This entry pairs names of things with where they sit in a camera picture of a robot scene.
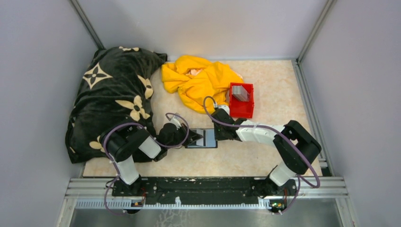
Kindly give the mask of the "silver grey credit card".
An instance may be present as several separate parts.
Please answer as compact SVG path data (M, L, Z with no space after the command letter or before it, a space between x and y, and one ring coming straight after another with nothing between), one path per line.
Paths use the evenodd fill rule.
M207 145L207 143L206 143L206 141L207 141L206 130L205 130L205 129L202 129L202 133L203 133L203 136L202 136L202 139L203 139L203 141L202 141L202 146L205 147L205 146Z

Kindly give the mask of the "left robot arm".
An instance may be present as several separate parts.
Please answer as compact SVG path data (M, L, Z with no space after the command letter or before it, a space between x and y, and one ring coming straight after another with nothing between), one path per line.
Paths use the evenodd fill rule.
M100 143L124 182L124 191L135 196L142 189L136 162L159 160L169 148L191 145L202 139L203 132L190 130L184 123L166 123L153 137L139 123L123 121L103 132Z

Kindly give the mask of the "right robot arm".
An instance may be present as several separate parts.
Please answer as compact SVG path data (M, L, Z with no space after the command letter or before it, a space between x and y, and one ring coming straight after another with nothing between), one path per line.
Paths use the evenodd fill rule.
M266 188L270 194L280 194L288 180L302 177L307 170L311 170L316 179L312 187L320 187L319 176L312 163L322 147L299 122L291 120L284 125L266 125L248 119L233 120L223 108L216 109L209 117L230 133L227 136L229 140L257 142L276 148L282 161L267 176Z

